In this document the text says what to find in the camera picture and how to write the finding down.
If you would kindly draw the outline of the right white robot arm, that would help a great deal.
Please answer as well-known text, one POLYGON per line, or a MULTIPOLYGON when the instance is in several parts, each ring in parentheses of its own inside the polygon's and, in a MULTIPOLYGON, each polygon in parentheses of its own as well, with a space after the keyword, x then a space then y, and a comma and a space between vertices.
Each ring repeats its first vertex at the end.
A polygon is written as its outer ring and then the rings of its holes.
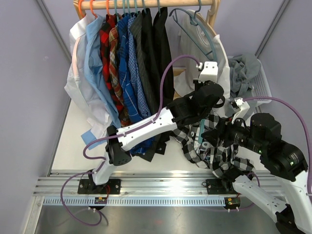
POLYGON ((214 129, 201 135, 214 147, 234 144, 260 155, 260 162, 284 188, 287 202, 254 185, 249 177, 232 166, 222 176, 226 193, 244 195, 274 221, 282 234, 312 232, 312 203, 308 196, 308 164, 299 148, 282 140, 281 124, 268 113, 251 116, 250 126, 241 118, 222 118, 214 129))

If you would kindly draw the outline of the black white checked shirt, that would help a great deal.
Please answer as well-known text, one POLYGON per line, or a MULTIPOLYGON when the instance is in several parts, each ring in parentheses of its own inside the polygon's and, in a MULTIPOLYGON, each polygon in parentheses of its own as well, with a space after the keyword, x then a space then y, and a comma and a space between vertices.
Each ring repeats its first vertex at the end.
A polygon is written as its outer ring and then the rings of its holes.
MULTIPOLYGON (((205 131, 211 130, 218 124, 220 116, 212 111, 205 119, 205 131)), ((216 177, 221 177, 231 166, 236 166, 242 171, 253 171, 253 162, 249 159, 240 158, 238 145, 229 147, 214 147, 203 139, 198 143, 200 122, 186 125, 172 131, 171 136, 180 143, 185 158, 202 169, 209 169, 216 177)))

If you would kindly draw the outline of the teal plastic hanger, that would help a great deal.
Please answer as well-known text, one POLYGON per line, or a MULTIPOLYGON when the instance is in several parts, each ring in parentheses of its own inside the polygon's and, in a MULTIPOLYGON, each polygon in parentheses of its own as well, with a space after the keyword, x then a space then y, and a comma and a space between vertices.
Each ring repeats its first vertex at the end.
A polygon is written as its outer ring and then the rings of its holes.
POLYGON ((198 135, 198 143, 201 144, 202 141, 203 141, 203 138, 202 138, 202 134, 204 133, 204 130, 205 130, 205 120, 202 119, 200 121, 200 125, 199 125, 199 135, 198 135))

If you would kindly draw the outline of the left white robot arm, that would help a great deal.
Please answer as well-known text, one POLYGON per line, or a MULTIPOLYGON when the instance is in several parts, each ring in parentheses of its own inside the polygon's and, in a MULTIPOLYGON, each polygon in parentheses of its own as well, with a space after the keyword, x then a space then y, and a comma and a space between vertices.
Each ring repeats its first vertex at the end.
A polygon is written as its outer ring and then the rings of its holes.
POLYGON ((173 100, 150 118, 126 128, 109 127, 103 162, 89 176, 88 188, 95 194, 102 193, 116 167, 131 161, 132 148, 163 132, 207 118, 213 108, 223 106, 223 95, 219 84, 208 81, 198 90, 173 100))

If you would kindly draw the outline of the grey-blue plastic hanger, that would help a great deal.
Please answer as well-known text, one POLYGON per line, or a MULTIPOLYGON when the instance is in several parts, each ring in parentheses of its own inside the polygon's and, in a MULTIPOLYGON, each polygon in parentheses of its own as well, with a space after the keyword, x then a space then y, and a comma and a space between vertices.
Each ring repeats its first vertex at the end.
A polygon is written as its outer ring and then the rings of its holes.
POLYGON ((201 4, 194 11, 176 7, 169 13, 169 16, 207 60, 217 61, 214 37, 208 32, 207 27, 196 18, 196 14, 200 13, 201 8, 201 4))

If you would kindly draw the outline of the grey button shirt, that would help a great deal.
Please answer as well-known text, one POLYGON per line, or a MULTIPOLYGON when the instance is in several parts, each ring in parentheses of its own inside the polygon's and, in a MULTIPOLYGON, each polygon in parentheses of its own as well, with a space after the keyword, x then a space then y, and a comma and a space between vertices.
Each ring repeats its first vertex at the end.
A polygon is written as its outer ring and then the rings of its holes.
POLYGON ((242 97, 254 84, 261 64, 254 54, 242 54, 228 59, 231 97, 242 97))

